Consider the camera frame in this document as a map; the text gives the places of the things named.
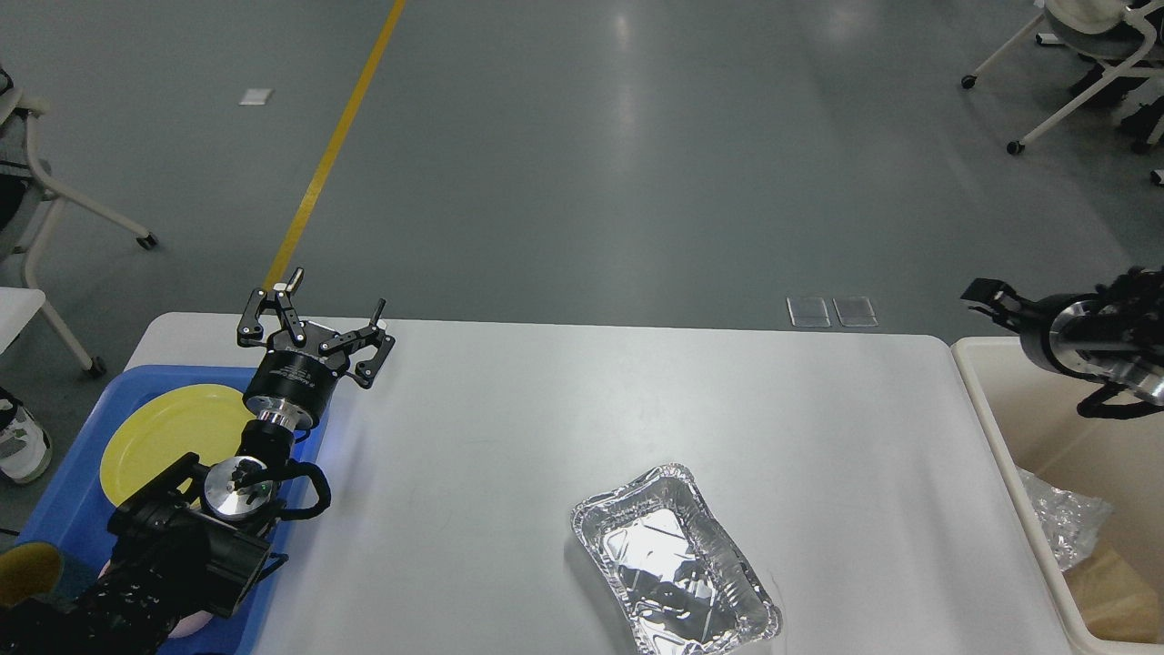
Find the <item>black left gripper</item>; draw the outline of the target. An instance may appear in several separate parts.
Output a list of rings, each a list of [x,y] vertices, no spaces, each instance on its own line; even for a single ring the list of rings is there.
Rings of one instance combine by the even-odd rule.
[[[317,354],[296,349],[308,348],[306,323],[292,302],[304,275],[303,266],[296,266],[286,282],[253,290],[237,319],[237,346],[262,347],[265,351],[246,386],[246,410],[255,417],[274,411],[293,418],[296,427],[315,427],[336,389],[338,377],[352,378],[360,387],[371,387],[396,339],[381,327],[386,299],[379,298],[364,327],[325,339]],[[275,316],[279,326],[269,336],[261,322],[267,315]]]

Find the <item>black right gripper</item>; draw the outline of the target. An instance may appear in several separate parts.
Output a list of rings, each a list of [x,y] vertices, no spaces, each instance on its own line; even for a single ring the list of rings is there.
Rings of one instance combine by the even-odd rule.
[[[1029,299],[1002,279],[974,278],[960,301],[998,327],[1018,333],[1023,353],[1037,366],[1083,380],[1102,379],[1103,368],[1092,354],[1099,343],[1096,293]]]

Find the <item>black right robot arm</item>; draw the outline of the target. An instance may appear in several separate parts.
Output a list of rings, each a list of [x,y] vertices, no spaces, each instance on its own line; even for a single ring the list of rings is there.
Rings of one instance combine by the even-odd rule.
[[[1018,336],[1037,368],[1098,390],[1078,403],[1083,418],[1130,420],[1163,403],[1163,272],[1131,266],[1090,293],[1029,299],[1002,279],[978,277],[960,296],[968,309]]]

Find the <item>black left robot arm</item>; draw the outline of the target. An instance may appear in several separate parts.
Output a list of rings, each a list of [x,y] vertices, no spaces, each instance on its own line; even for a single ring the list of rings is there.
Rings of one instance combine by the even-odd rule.
[[[333,498],[294,444],[319,426],[338,380],[370,389],[396,343],[383,301],[355,330],[301,319],[292,298],[303,275],[255,289],[237,319],[237,346],[265,354],[242,394],[251,419],[236,453],[212,465],[184,453],[121,501],[105,574],[73,600],[34,595],[3,610],[5,654],[155,654],[183,618],[233,617],[286,563],[274,531],[321,515]]]

